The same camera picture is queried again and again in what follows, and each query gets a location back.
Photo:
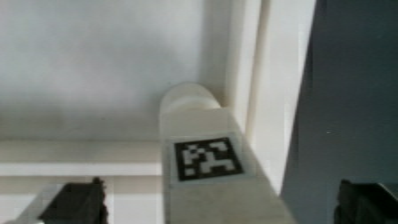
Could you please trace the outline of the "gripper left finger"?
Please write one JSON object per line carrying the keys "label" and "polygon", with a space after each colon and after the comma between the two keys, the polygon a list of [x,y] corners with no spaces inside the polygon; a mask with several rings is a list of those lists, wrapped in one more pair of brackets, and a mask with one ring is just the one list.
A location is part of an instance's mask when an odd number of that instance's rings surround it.
{"label": "gripper left finger", "polygon": [[13,220],[13,224],[108,224],[104,182],[49,185]]}

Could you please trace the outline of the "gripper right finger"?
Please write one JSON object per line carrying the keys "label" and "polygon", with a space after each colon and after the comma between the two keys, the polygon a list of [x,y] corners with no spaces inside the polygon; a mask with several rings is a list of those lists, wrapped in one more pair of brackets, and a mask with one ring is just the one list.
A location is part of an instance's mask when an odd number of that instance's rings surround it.
{"label": "gripper right finger", "polygon": [[333,224],[398,224],[398,183],[340,181]]}

